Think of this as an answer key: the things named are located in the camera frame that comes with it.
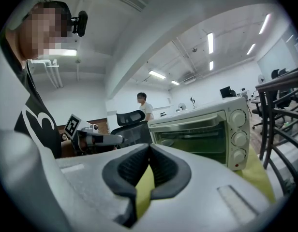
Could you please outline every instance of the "white toaster oven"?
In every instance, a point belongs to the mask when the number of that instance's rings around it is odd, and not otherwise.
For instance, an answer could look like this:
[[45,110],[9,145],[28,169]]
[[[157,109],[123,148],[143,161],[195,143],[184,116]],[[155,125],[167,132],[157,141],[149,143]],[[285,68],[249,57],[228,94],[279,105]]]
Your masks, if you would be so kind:
[[152,141],[216,160],[231,170],[244,169],[250,127],[243,97],[229,97],[197,109],[148,122]]

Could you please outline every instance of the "white shirt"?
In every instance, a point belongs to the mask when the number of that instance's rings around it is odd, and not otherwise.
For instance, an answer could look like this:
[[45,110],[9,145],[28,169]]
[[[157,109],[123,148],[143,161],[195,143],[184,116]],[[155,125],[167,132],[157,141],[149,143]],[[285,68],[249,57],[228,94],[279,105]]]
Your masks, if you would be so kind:
[[150,114],[150,120],[154,119],[153,108],[149,103],[145,102],[143,105],[140,105],[139,110],[144,112],[146,116]]

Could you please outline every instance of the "metal railing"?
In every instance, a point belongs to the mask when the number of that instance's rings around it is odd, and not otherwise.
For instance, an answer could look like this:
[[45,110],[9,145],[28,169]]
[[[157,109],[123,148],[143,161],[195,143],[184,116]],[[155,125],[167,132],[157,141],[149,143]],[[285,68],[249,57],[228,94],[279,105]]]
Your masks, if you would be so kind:
[[[275,92],[278,90],[294,89],[294,91],[289,92],[283,97],[273,100]],[[289,129],[293,128],[295,124],[298,123],[298,103],[291,110],[278,109],[275,106],[283,101],[291,99],[294,96],[298,102],[298,68],[281,75],[267,83],[256,86],[259,92],[261,106],[262,106],[262,122],[263,122],[263,133],[262,133],[262,143],[260,149],[260,160],[263,160],[264,153],[266,156],[263,162],[263,167],[266,169],[268,164],[271,165],[274,173],[276,174],[278,181],[282,187],[283,194],[286,194],[287,188],[285,186],[283,177],[281,176],[278,168],[275,166],[274,162],[270,159],[272,150],[278,155],[278,157],[286,165],[287,169],[291,173],[295,184],[298,184],[298,173],[295,170],[292,163],[285,157],[285,155],[278,149],[277,146],[290,142],[298,149],[298,140],[295,136],[298,135],[298,130],[291,135],[286,133]],[[292,121],[288,126],[284,128],[278,128],[275,125],[275,121],[282,117],[291,117]],[[274,144],[274,135],[278,134],[283,137],[278,143]]]

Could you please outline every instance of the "yellow tablecloth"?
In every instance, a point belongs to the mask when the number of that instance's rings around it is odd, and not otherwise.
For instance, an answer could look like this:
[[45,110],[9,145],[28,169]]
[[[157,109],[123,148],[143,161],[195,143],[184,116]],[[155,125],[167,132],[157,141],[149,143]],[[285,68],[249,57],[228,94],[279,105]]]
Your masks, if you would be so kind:
[[[275,202],[269,178],[252,146],[249,149],[246,168],[234,172],[258,188],[271,203]],[[154,177],[150,166],[137,183],[136,189],[136,212],[137,217],[140,218],[150,205],[150,192],[154,189]]]

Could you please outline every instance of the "black monitor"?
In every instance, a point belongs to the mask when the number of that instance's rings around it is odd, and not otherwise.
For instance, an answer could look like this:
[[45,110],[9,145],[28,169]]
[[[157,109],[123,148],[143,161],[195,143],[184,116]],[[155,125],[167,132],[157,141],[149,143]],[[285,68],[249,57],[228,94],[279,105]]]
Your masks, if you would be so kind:
[[220,92],[221,92],[222,98],[233,96],[230,86],[220,89]]

